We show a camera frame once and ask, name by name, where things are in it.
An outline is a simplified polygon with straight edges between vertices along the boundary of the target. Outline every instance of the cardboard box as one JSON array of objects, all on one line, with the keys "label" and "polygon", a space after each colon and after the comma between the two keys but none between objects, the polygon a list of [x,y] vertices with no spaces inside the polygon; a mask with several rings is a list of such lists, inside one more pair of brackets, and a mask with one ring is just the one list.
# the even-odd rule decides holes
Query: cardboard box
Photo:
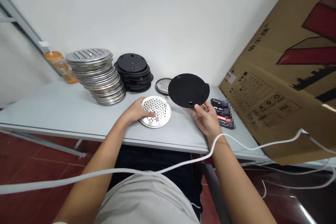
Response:
[{"label": "cardboard box", "polygon": [[[336,151],[336,0],[279,0],[219,87],[260,145],[303,128]],[[306,134],[264,150],[281,165],[334,156]]]}]

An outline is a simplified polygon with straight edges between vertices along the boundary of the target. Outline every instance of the hand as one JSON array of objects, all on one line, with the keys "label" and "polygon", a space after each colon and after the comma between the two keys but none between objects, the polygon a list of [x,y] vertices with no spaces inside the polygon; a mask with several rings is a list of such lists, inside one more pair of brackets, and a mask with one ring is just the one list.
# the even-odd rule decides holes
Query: hand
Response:
[{"label": "hand", "polygon": [[128,109],[120,116],[127,123],[131,123],[141,119],[142,117],[155,117],[154,112],[146,111],[142,108],[141,103],[145,97],[140,97],[138,100],[133,102]]},{"label": "hand", "polygon": [[195,104],[194,108],[188,108],[189,112],[195,117],[197,126],[207,136],[208,140],[215,138],[222,133],[221,126],[217,118],[216,110],[206,101],[206,108]]}]

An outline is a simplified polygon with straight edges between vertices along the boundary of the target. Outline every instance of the forearm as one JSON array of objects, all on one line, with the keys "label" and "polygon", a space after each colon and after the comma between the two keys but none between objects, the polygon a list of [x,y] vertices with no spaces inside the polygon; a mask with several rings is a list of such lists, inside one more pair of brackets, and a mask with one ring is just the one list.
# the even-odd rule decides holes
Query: forearm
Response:
[{"label": "forearm", "polygon": [[[208,140],[211,146],[214,137]],[[212,158],[233,223],[276,223],[224,136],[218,139]]]},{"label": "forearm", "polygon": [[[120,117],[82,174],[114,168],[127,127],[128,122]],[[93,223],[111,177],[112,174],[106,174],[75,183],[54,221]]]}]

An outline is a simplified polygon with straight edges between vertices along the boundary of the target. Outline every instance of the plastic bottle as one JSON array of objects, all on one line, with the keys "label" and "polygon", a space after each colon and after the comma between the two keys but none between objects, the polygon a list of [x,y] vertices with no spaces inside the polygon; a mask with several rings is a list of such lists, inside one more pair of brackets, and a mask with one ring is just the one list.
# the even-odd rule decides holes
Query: plastic bottle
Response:
[{"label": "plastic bottle", "polygon": [[69,73],[69,66],[65,62],[63,55],[58,51],[51,51],[49,43],[47,41],[40,41],[40,46],[45,47],[43,52],[44,57],[50,62],[50,64],[61,74],[68,84],[75,84],[78,82],[75,76]]}]

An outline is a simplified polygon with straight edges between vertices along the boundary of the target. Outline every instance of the person's left hand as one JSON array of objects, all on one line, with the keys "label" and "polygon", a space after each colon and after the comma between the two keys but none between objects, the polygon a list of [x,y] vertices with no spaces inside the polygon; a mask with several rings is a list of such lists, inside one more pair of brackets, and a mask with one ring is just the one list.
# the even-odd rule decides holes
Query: person's left hand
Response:
[{"label": "person's left hand", "polygon": [[141,103],[145,97],[140,97],[138,100],[133,102],[128,109],[121,115],[127,123],[131,123],[141,119],[142,117],[155,117],[154,112],[146,111],[142,108]]}]

